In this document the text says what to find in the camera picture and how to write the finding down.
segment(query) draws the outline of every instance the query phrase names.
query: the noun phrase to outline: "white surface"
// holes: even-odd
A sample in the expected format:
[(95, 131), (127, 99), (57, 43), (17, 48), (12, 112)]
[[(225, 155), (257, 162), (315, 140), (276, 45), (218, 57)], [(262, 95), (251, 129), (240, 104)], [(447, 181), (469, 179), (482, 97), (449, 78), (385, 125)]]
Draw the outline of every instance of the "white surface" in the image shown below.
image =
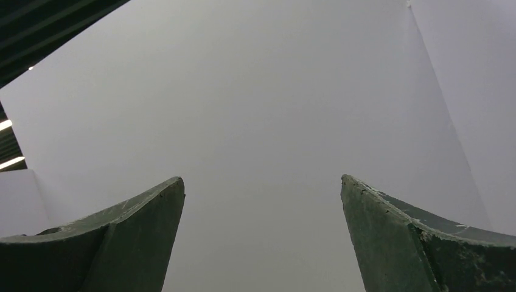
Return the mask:
[(0, 93), (53, 223), (185, 179), (164, 291), (363, 291), (343, 173), (490, 228), (403, 1), (132, 0)]
[(412, 8), (493, 227), (516, 235), (516, 1)]
[(0, 173), (0, 237), (50, 228), (32, 170)]

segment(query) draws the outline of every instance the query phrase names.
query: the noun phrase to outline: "dark ceiling beam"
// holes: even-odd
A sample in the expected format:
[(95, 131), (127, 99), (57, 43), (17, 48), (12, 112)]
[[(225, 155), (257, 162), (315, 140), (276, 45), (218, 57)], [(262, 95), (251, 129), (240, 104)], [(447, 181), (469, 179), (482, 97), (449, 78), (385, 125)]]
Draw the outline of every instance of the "dark ceiling beam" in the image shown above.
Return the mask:
[(12, 147), (18, 147), (18, 141), (16, 141), (15, 135), (12, 135), (6, 141), (2, 141), (0, 143), (0, 153), (4, 152)]
[(27, 69), (31, 66), (36, 65), (39, 61), (41, 61), (45, 56), (50, 55), (53, 51), (57, 50), (60, 46), (62, 46), (64, 43), (72, 39), (74, 36), (76, 36), (78, 33), (80, 33), (82, 30), (84, 30), (87, 27), (83, 27), (80, 30), (76, 30), (72, 33), (69, 33), (65, 35), (62, 38), (59, 38), (58, 40), (51, 42), (50, 44), (42, 47), (39, 50), (35, 50), (34, 52), (16, 59), (15, 61), (11, 62), (7, 66), (0, 68), (0, 83), (9, 83), (16, 77), (23, 74)]
[(104, 8), (102, 10), (97, 10), (95, 14), (93, 14), (89, 17), (83, 18), (81, 21), (76, 22), (74, 25), (61, 30), (60, 32), (56, 33), (55, 35), (49, 36), (46, 39), (42, 40), (41, 37), (39, 36), (36, 40), (41, 40), (40, 42), (35, 43), (34, 45), (32, 45), (30, 47), (24, 46), (25, 49), (20, 50), (20, 51), (17, 50), (16, 54), (9, 55), (9, 54), (6, 54), (6, 52), (5, 52), (5, 51), (9, 52), (8, 50), (6, 50), (6, 49), (0, 50), (0, 55), (6, 56), (6, 59), (3, 59), (3, 61), (0, 61), (0, 72), (2, 71), (2, 69), (1, 69), (2, 67), (14, 62), (15, 60), (20, 59), (38, 49), (41, 49), (42, 47), (48, 45), (49, 43), (56, 41), (59, 38), (66, 36), (67, 34), (73, 32), (75, 30), (80, 30), (82, 27), (90, 26), (91, 24), (93, 24), (94, 22), (99, 20), (100, 18), (102, 18), (102, 17), (106, 16), (107, 14), (109, 14), (110, 12), (112, 12), (114, 9), (116, 9), (116, 8), (120, 7), (122, 4), (126, 3), (126, 1), (127, 0), (118, 0), (114, 4)]
[(10, 23), (53, 0), (3, 0), (0, 2), (0, 26)]
[(0, 161), (7, 162), (11, 159), (15, 159), (20, 156), (22, 156), (21, 151), (19, 149), (14, 149), (14, 150), (7, 151), (5, 154), (2, 153), (2, 156), (0, 157)]
[(0, 140), (4, 140), (5, 138), (7, 138), (11, 134), (13, 134), (13, 128), (12, 127), (9, 127), (7, 129), (3, 129), (2, 131), (0, 131)]
[(47, 9), (47, 6), (45, 6), (44, 13), (32, 13), (35, 14), (34, 17), (23, 18), (20, 21), (13, 23), (11, 25), (12, 27), (3, 28), (1, 30), (2, 32), (0, 32), (0, 49), (17, 42), (38, 30), (45, 28), (46, 26), (58, 21), (59, 19), (69, 16), (71, 13), (89, 5), (90, 2), (91, 1), (79, 1), (70, 6), (61, 5), (61, 3), (54, 2), (54, 4), (59, 4), (56, 5), (60, 9), (59, 11), (52, 11), (52, 9)]

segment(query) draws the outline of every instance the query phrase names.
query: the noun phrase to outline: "ceiling light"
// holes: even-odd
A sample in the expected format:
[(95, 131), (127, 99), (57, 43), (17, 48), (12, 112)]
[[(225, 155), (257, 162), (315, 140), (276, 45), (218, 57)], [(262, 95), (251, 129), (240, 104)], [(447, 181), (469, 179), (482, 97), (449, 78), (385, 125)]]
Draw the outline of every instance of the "ceiling light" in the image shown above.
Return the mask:
[(15, 159), (11, 159), (11, 160), (9, 160), (9, 161), (7, 161), (7, 162), (4, 162), (4, 163), (0, 164), (0, 169), (4, 169), (4, 168), (6, 168), (6, 167), (8, 167), (8, 166), (11, 166), (11, 165), (13, 165), (13, 164), (15, 164), (15, 163), (18, 163), (18, 162), (20, 162), (20, 161), (23, 161), (23, 160), (25, 160), (25, 157), (23, 157), (23, 156), (18, 156), (18, 157), (16, 157)]
[(0, 123), (0, 131), (7, 129), (8, 127), (11, 127), (13, 125), (13, 122), (11, 120), (5, 120)]

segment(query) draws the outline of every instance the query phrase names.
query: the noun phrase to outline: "white wall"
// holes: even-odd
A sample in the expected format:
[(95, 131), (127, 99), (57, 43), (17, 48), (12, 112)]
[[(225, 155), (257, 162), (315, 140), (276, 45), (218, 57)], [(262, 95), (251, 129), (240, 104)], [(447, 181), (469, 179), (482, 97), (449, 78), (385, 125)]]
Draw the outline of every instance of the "white wall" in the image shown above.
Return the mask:
[(363, 291), (343, 173), (490, 228), (404, 1), (132, 0), (0, 94), (53, 223), (185, 179), (164, 291)]
[(0, 237), (34, 235), (49, 228), (34, 172), (0, 173)]
[(516, 2), (412, 7), (493, 227), (516, 235)]

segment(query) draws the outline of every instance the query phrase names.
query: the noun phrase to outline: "white backdrop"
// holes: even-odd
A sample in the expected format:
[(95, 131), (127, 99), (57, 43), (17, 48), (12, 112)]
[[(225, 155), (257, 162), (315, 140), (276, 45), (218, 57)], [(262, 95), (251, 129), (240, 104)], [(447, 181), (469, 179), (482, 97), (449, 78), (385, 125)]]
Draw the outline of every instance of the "white backdrop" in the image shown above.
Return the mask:
[(363, 291), (343, 173), (491, 228), (405, 1), (131, 0), (0, 94), (53, 224), (185, 179), (164, 291)]
[(493, 227), (516, 235), (516, 1), (412, 7)]
[(0, 173), (0, 237), (35, 235), (49, 228), (34, 172)]

